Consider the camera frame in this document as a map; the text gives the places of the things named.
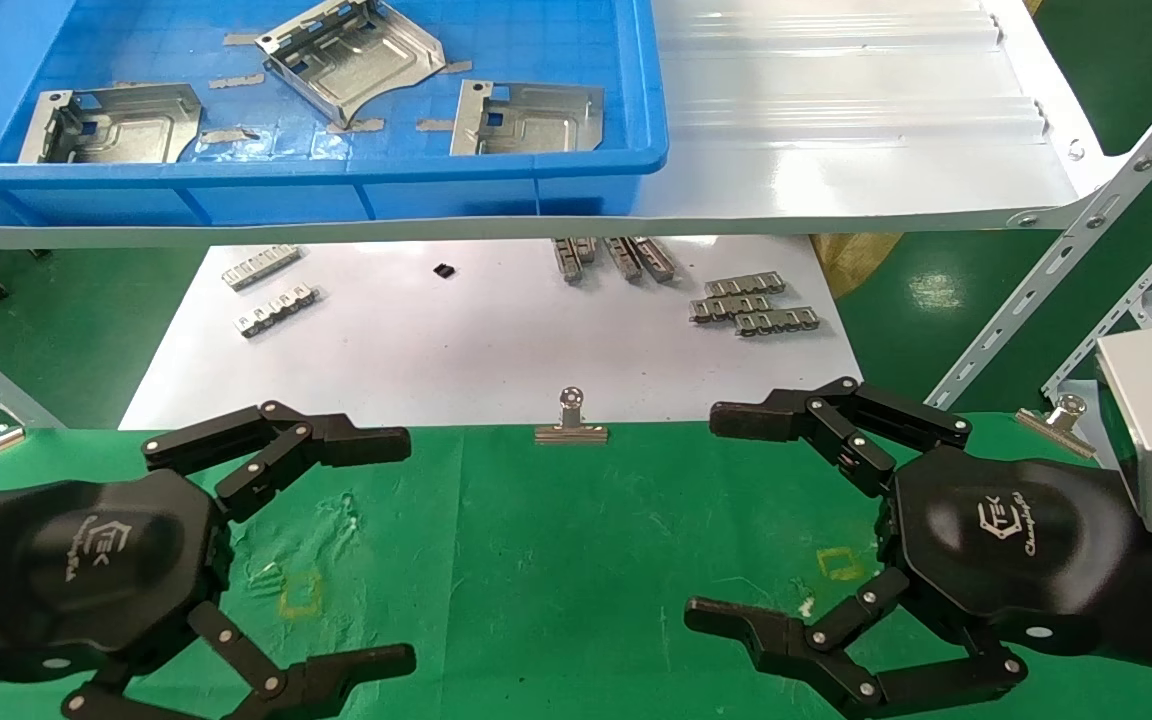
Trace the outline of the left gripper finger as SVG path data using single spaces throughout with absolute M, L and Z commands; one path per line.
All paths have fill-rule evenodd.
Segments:
M 147 470 L 169 469 L 183 477 L 243 460 L 215 486 L 218 505 L 234 523 L 251 520 L 316 465 L 402 462 L 411 452 L 407 429 L 358 429 L 344 414 L 300 414 L 278 401 L 198 420 L 142 446 Z

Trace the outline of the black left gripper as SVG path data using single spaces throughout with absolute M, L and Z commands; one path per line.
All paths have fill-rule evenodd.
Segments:
M 214 498 L 170 470 L 0 491 L 0 682 L 105 667 L 69 694 L 65 719 L 195 719 L 126 688 L 196 634 L 250 687 L 227 719 L 332 719 L 353 688 L 416 669 L 407 643 L 276 667 L 215 605 L 232 559 Z

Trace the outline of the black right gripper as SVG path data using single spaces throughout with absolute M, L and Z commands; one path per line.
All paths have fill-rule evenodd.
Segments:
M 1107 602 L 1139 537 L 1115 473 L 969 455 L 958 450 L 972 433 L 969 420 L 851 377 L 817 389 L 772 389 L 759 404 L 717 402 L 708 429 L 723 438 L 804 441 L 864 497 L 890 495 L 884 516 L 896 568 L 817 623 L 740 602 L 685 602 L 687 628 L 740 642 L 755 670 L 809 685 L 846 719 L 888 719 L 1010 694 L 1028 667 L 998 641 L 1051 655 L 1102 652 Z M 924 455 L 896 471 L 872 435 Z M 850 644 L 900 602 L 965 655 L 882 673 L 856 664 Z

